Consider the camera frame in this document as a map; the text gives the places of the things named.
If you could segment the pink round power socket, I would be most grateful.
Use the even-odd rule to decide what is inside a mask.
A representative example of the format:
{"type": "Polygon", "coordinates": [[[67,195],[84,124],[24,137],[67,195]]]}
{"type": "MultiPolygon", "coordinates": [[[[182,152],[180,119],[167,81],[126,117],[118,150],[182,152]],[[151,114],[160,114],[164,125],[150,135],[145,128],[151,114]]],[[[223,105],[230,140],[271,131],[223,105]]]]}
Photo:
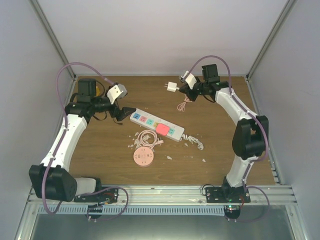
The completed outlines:
{"type": "Polygon", "coordinates": [[[154,160],[154,152],[149,147],[139,147],[133,154],[133,160],[140,167],[148,167],[154,160]]]}

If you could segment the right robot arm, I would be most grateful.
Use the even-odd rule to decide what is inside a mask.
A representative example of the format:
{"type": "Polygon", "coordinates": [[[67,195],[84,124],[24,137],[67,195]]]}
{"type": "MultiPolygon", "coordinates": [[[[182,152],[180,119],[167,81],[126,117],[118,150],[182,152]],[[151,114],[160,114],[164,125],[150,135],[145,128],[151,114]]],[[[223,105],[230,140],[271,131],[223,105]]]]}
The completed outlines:
{"type": "Polygon", "coordinates": [[[198,96],[220,105],[235,124],[232,149],[235,154],[231,169],[222,184],[221,196],[228,203],[234,202],[244,192],[248,173],[269,148],[269,120],[250,110],[236,95],[228,81],[221,81],[216,64],[202,67],[200,80],[189,71],[180,76],[179,91],[190,101],[198,96]]]}

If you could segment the white usb charger plug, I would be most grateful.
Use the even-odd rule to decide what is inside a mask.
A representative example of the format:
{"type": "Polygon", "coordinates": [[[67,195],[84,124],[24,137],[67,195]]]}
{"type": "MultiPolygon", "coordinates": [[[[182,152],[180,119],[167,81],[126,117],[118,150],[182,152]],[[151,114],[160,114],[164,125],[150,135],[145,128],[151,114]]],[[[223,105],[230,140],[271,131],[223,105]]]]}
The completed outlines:
{"type": "Polygon", "coordinates": [[[176,92],[180,88],[177,86],[177,83],[169,81],[168,83],[165,83],[164,86],[166,87],[166,90],[169,92],[176,92]]]}

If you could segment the yellow cube socket adapter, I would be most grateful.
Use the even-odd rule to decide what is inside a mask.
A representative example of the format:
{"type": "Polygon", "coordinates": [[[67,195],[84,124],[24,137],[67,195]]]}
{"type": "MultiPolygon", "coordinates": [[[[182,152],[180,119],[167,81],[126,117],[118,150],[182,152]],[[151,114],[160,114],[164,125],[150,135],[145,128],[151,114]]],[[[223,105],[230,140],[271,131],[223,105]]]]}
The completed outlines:
{"type": "Polygon", "coordinates": [[[98,86],[95,89],[96,89],[96,95],[95,95],[96,97],[101,96],[104,93],[104,91],[101,90],[98,86]]]}

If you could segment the white power strip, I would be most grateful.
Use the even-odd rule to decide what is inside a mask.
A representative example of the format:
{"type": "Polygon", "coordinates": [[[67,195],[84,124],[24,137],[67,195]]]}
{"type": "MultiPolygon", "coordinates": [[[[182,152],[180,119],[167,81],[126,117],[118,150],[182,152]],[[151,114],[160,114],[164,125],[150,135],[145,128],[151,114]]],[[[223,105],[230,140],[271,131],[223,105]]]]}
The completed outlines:
{"type": "Polygon", "coordinates": [[[131,114],[130,120],[148,130],[155,131],[157,134],[167,137],[173,141],[179,142],[185,129],[172,122],[164,120],[158,116],[152,115],[141,109],[136,109],[131,114]]]}

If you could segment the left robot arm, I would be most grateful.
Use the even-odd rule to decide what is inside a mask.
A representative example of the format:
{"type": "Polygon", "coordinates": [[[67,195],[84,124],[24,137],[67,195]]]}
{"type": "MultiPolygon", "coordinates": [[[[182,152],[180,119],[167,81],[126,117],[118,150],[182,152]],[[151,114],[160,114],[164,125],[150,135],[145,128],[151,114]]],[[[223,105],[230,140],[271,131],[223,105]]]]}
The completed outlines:
{"type": "Polygon", "coordinates": [[[102,94],[97,94],[98,81],[84,78],[78,81],[77,92],[64,109],[64,117],[56,139],[39,165],[32,165],[29,177],[38,198],[71,202],[75,197],[86,195],[92,202],[103,197],[99,179],[94,177],[74,178],[70,173],[70,164],[80,136],[97,113],[116,119],[118,122],[136,111],[132,107],[118,105],[128,91],[124,85],[115,83],[102,94]]]}

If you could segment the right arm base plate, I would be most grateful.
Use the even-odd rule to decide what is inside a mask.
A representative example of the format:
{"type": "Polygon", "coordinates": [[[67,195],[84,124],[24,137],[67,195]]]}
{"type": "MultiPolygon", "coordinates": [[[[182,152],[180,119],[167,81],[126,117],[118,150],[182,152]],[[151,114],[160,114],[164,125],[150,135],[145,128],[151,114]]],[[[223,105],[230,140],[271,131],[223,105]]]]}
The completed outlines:
{"type": "Polygon", "coordinates": [[[222,187],[222,186],[205,186],[204,196],[207,203],[226,203],[226,204],[240,204],[250,203],[251,198],[249,191],[244,191],[244,187],[222,187]]]}

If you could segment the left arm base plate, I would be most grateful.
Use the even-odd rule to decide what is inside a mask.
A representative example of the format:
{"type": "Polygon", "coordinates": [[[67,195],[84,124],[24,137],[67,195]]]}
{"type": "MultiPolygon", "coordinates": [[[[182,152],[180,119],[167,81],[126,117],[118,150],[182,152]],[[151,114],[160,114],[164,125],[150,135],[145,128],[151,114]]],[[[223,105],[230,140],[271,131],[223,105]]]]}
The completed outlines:
{"type": "Polygon", "coordinates": [[[119,190],[112,188],[94,195],[75,196],[73,201],[76,203],[113,204],[118,201],[118,194],[119,190]]]}

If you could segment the pink square plug adapter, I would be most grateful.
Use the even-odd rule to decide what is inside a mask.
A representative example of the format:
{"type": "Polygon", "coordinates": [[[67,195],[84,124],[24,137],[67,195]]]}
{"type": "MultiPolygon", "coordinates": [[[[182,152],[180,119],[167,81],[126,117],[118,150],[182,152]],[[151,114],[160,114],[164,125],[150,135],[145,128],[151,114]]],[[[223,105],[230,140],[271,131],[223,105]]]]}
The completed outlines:
{"type": "Polygon", "coordinates": [[[155,128],[155,132],[161,136],[166,136],[169,131],[170,131],[170,127],[163,124],[163,123],[159,123],[156,128],[155,128]]]}

